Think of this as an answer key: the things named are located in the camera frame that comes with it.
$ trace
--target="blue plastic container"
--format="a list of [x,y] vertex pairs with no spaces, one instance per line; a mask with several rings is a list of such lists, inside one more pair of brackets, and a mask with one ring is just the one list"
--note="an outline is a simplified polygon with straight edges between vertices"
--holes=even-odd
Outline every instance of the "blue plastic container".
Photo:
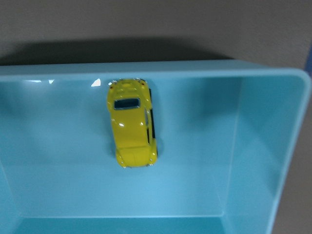
[[[123,169],[107,83],[136,77],[159,159]],[[237,60],[0,67],[0,233],[269,234],[310,90]]]

